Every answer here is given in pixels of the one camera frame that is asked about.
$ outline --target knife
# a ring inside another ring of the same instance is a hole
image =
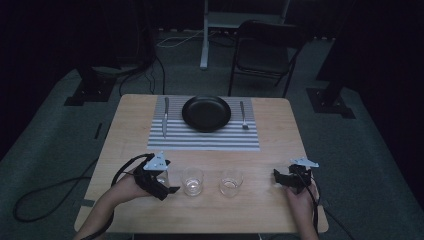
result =
[[[169,108],[169,98],[165,97],[165,115],[162,119],[162,133],[163,137],[166,138],[166,125],[168,124],[168,108]]]

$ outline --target wooden table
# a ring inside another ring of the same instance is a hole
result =
[[[124,95],[119,103],[99,161],[85,195],[97,200],[113,176],[129,159],[147,149],[157,96]],[[282,98],[252,98],[260,151],[165,151],[171,161],[171,186],[181,186],[180,175],[189,165],[204,171],[204,189],[197,197],[179,190],[164,201],[138,198],[119,205],[110,232],[127,233],[282,233],[296,232],[281,185],[273,169],[283,170],[289,160],[306,156],[290,103]],[[140,164],[136,161],[133,167]],[[218,188],[222,170],[236,167],[244,182],[233,198]],[[82,206],[75,222],[79,229],[91,207]],[[319,207],[319,231],[328,229]]]

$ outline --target chair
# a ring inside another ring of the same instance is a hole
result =
[[[288,75],[284,98],[296,58],[305,43],[306,36],[300,27],[256,20],[243,22],[237,30],[228,96],[231,96],[235,74],[276,78],[274,86]]]

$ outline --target placemat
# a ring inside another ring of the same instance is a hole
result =
[[[147,149],[260,151],[258,132],[250,98],[221,97],[231,108],[230,121],[217,131],[202,133],[188,126],[182,117],[183,106],[192,97],[168,96],[168,124],[166,138],[164,138],[162,119],[165,114],[165,96],[158,96]],[[244,103],[246,122],[249,125],[247,130],[242,128],[243,118],[240,101]]]

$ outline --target fork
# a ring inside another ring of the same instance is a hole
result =
[[[247,129],[249,129],[249,125],[247,125],[247,123],[246,123],[246,115],[244,114],[244,104],[243,104],[243,101],[240,101],[240,108],[241,108],[241,115],[243,117],[242,127],[243,127],[243,129],[247,130]]]

